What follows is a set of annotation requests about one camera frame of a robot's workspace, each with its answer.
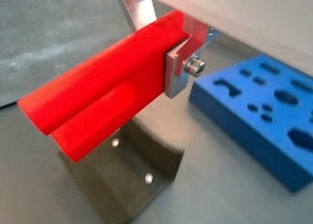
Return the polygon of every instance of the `gray floor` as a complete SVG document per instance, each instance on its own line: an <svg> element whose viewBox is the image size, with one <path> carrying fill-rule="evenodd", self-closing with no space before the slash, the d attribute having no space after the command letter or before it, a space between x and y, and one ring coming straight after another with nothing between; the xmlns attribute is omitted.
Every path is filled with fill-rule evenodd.
<svg viewBox="0 0 313 224"><path fill-rule="evenodd" d="M0 0L0 107L128 34L117 0Z"/></svg>
<svg viewBox="0 0 313 224"><path fill-rule="evenodd" d="M210 72L239 57L206 50ZM133 223L310 224L313 186L291 194L187 102L160 96L137 118L184 148L178 178ZM16 106L0 111L0 219L16 223L103 223L42 136Z"/></svg>

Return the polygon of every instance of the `metal base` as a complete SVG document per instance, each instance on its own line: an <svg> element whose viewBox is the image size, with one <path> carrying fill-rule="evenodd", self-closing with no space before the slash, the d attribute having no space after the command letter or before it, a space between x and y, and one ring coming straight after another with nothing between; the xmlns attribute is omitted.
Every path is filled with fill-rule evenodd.
<svg viewBox="0 0 313 224"><path fill-rule="evenodd" d="M60 156L105 223L127 223L174 180L183 151L131 120L79 163Z"/></svg>

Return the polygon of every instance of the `red block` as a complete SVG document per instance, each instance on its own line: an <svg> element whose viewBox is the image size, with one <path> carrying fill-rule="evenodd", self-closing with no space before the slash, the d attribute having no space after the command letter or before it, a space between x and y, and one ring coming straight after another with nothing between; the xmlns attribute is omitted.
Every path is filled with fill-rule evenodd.
<svg viewBox="0 0 313 224"><path fill-rule="evenodd" d="M76 162L163 93L164 55L184 38L174 11L17 104Z"/></svg>

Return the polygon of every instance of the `silver bolt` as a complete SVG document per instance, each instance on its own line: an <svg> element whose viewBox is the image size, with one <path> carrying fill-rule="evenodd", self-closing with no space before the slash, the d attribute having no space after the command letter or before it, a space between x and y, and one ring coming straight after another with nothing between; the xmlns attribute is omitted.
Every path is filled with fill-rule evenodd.
<svg viewBox="0 0 313 224"><path fill-rule="evenodd" d="M113 146L113 147L117 147L119 144L120 144L120 140L119 140L119 139L115 139L115 140L112 141L112 146Z"/></svg>
<svg viewBox="0 0 313 224"><path fill-rule="evenodd" d="M214 32L215 32L215 28L211 27L211 28L208 29L208 35L211 36Z"/></svg>
<svg viewBox="0 0 313 224"><path fill-rule="evenodd" d="M184 70L190 73L195 78L200 76L206 67L206 63L202 62L195 56L190 57L190 59L184 63Z"/></svg>
<svg viewBox="0 0 313 224"><path fill-rule="evenodd" d="M152 174L145 174L145 184L151 184Z"/></svg>

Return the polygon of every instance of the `blue tray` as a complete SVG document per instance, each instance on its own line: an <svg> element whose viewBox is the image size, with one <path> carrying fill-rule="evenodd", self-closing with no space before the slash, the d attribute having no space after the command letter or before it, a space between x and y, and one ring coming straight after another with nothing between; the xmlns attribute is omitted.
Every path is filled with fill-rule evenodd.
<svg viewBox="0 0 313 224"><path fill-rule="evenodd" d="M260 55L198 79L190 101L290 191L313 179L313 79Z"/></svg>

